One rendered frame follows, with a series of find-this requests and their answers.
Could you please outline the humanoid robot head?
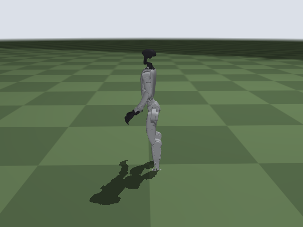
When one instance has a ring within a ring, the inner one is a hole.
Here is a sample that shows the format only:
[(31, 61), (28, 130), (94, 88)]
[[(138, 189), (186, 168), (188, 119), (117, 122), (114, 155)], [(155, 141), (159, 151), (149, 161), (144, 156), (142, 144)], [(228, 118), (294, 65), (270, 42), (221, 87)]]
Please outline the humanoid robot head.
[[(155, 68), (153, 67), (151, 62), (147, 62), (147, 59), (152, 58), (153, 56), (156, 56), (156, 52), (153, 49), (146, 49), (144, 51), (142, 51), (142, 54), (144, 56), (144, 65), (147, 64), (147, 67), (149, 67), (149, 69), (155, 70)], [(146, 67), (146, 68), (147, 68)]]

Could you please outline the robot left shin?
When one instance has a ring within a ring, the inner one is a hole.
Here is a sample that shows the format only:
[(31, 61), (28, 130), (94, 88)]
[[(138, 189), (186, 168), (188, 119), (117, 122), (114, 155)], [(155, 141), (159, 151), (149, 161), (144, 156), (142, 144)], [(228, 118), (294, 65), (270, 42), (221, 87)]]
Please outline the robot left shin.
[(155, 171), (157, 171), (159, 170), (159, 163), (161, 159), (161, 143), (159, 141), (156, 141), (153, 146), (151, 145), (151, 152), (154, 161)]

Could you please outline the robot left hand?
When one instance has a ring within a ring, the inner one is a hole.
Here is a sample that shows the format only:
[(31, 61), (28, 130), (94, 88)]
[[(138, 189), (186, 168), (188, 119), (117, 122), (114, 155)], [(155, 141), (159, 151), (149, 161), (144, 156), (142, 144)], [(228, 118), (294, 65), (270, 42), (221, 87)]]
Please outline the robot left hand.
[(128, 112), (125, 116), (125, 122), (129, 125), (128, 122), (133, 118), (134, 115), (137, 115), (138, 113), (140, 113), (140, 111), (137, 111), (136, 113), (134, 110), (132, 112)]

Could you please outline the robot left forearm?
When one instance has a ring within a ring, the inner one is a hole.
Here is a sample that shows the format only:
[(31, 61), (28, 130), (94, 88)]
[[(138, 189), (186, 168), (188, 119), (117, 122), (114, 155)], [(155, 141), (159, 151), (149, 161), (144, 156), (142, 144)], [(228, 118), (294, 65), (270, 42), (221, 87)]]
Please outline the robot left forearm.
[(140, 101), (140, 103), (137, 105), (137, 107), (134, 109), (134, 112), (136, 113), (137, 111), (142, 111), (143, 110), (143, 108), (145, 107), (145, 105), (148, 103), (148, 97), (149, 97), (149, 94), (147, 93), (147, 92), (145, 92), (144, 94), (143, 94), (143, 97), (142, 97), (142, 99), (141, 99), (141, 101)]

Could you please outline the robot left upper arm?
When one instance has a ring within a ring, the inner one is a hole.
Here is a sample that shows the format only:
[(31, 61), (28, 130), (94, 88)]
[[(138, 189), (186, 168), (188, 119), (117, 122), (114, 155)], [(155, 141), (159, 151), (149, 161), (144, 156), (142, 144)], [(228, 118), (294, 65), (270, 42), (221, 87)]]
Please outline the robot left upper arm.
[(151, 74), (149, 71), (145, 71), (142, 73), (142, 79), (144, 83), (144, 88), (146, 89), (146, 92), (149, 94), (148, 99), (152, 98), (152, 87), (151, 87)]

